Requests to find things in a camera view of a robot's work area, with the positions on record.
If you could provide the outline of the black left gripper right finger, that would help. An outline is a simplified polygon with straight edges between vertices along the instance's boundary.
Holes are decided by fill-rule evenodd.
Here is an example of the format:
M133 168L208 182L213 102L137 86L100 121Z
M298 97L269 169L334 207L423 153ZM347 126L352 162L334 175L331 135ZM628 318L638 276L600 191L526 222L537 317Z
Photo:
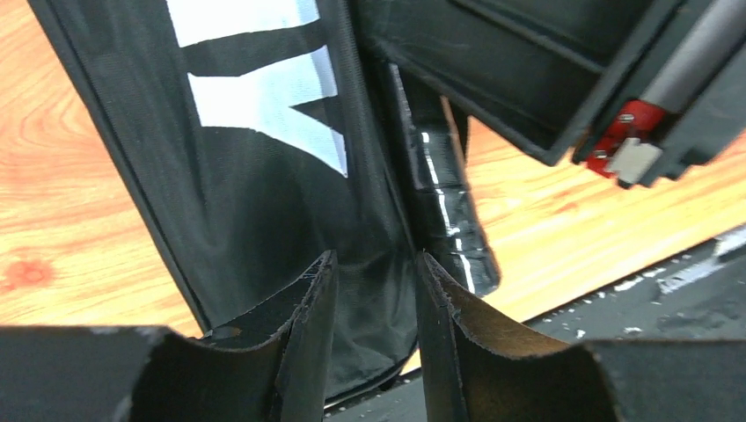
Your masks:
M742 421L741 340L568 344L519 323L417 258L430 421Z

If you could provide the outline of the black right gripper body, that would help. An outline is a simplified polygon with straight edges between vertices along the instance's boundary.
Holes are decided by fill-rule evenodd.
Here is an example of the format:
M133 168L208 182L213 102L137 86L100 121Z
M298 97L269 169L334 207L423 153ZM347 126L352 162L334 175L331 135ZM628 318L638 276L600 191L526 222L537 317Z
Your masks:
M681 178L745 127L742 1L606 1L593 25L603 101L576 164L619 186Z

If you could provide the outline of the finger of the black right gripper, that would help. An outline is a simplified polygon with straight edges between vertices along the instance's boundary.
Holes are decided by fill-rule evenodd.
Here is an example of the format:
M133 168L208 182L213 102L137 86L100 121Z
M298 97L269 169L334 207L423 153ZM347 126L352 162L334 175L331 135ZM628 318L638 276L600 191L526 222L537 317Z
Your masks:
M675 1L354 1L362 42L554 165L611 106Z

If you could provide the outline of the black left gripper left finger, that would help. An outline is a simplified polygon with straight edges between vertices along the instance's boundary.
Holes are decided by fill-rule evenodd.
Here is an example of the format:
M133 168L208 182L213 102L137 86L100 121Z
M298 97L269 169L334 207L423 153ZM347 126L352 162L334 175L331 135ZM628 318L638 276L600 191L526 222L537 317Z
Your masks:
M319 421L336 255L241 316L188 338L165 326L5 326L4 421Z

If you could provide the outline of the black badminton racket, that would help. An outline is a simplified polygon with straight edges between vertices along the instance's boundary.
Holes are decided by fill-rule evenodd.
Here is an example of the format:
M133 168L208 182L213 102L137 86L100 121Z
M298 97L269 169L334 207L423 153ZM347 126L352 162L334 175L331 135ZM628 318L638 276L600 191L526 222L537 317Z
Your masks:
M484 297L499 286L501 275L465 174L468 116L394 64L381 77L413 240L458 283Z

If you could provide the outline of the black Crossway racket bag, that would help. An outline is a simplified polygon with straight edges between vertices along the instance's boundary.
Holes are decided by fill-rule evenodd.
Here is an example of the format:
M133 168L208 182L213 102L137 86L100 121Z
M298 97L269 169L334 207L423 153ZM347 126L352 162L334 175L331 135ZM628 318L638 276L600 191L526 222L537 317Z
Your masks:
M204 331L322 252L339 287L325 396L416 344L413 247L345 1L33 1Z

